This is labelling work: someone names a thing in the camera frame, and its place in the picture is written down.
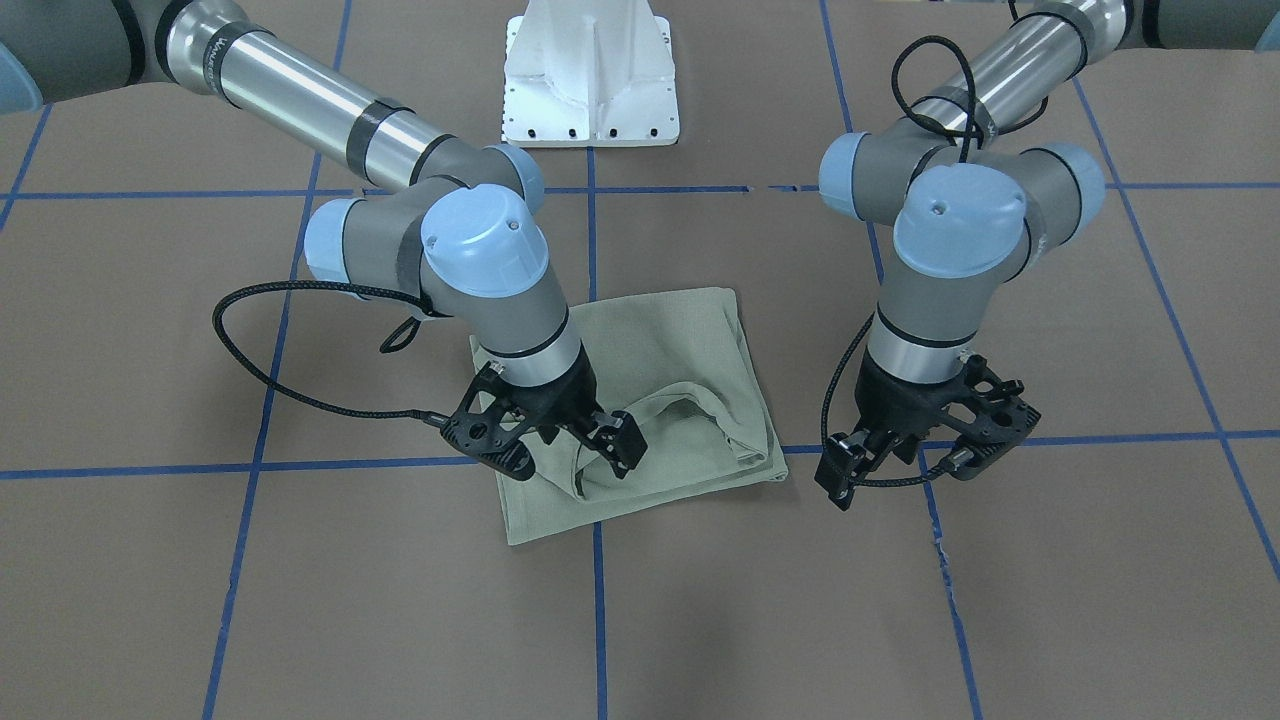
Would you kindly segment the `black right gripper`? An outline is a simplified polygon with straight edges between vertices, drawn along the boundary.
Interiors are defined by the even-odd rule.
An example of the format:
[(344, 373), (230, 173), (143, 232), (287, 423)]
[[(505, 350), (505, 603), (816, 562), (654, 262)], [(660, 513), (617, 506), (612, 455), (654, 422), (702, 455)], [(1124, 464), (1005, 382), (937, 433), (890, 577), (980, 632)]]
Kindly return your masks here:
[(536, 464), (522, 437), (536, 432), (549, 445), (567, 430), (603, 457), (618, 480), (640, 464), (645, 437), (630, 413), (604, 413), (589, 359), (576, 359), (562, 377), (536, 387), (511, 384), (497, 366), (486, 363), (460, 406), (442, 421), (440, 434), (454, 450), (516, 480), (527, 480)]

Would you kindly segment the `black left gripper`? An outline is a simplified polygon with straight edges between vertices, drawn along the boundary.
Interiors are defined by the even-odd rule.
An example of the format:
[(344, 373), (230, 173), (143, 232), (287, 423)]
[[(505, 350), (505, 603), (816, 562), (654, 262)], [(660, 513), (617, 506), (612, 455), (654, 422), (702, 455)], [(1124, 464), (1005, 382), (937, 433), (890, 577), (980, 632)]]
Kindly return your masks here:
[[(972, 355), (957, 375), (938, 384), (900, 380), (867, 357), (854, 391), (859, 423), (849, 434), (823, 439), (815, 482), (837, 509), (847, 511), (858, 486), (918, 486), (942, 474), (970, 480), (1019, 446), (1041, 421), (1023, 391), (1020, 380), (996, 375), (982, 355)], [(936, 427), (947, 427), (957, 437), (932, 469), (910, 478), (869, 477), (890, 455), (910, 462)]]

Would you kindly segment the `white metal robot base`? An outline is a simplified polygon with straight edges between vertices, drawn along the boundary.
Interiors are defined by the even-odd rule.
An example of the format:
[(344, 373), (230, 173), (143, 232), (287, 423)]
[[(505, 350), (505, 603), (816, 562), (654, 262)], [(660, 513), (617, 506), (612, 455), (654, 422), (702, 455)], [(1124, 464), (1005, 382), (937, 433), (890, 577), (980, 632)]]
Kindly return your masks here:
[(530, 1), (506, 24), (500, 135), (526, 149), (678, 142), (669, 22), (648, 1)]

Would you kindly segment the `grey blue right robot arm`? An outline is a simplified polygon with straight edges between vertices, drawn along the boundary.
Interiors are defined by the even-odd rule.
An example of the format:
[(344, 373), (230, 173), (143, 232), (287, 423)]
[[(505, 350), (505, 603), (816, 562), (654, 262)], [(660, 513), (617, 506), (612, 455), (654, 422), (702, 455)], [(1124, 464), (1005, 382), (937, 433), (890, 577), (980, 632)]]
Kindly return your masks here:
[(224, 325), (256, 293), (325, 290), (411, 309), (385, 342), (393, 354), (421, 323), (457, 316), (483, 364), (457, 409), (390, 410), (436, 428), (456, 451), (516, 480), (535, 473), (524, 442), (561, 432), (618, 478), (646, 441), (625, 411), (607, 411), (535, 222), (545, 197), (521, 149), (476, 149), (411, 108), (321, 64), (253, 23), (233, 1), (5, 1), (3, 111), (33, 111), (166, 81), (252, 114), (381, 190), (321, 205), (303, 232), (310, 281), (253, 284), (225, 296), (212, 327), (260, 380)]

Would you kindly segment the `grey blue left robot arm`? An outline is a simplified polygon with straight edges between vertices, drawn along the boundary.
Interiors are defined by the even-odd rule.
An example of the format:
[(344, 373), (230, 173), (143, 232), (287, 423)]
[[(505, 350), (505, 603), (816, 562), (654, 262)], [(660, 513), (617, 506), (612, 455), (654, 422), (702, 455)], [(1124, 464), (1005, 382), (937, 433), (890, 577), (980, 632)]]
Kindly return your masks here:
[(997, 138), (1119, 49), (1276, 46), (1275, 1), (1037, 1), (918, 100), (890, 81), (902, 117), (883, 135), (841, 136), (819, 172), (828, 208), (893, 229), (876, 310), (854, 340), (865, 350), (858, 423), (823, 436), (815, 482), (832, 503), (847, 510), (859, 487), (969, 480), (1041, 420), (1023, 383), (972, 343), (996, 288), (1097, 215), (1105, 176), (1075, 145), (1002, 155)]

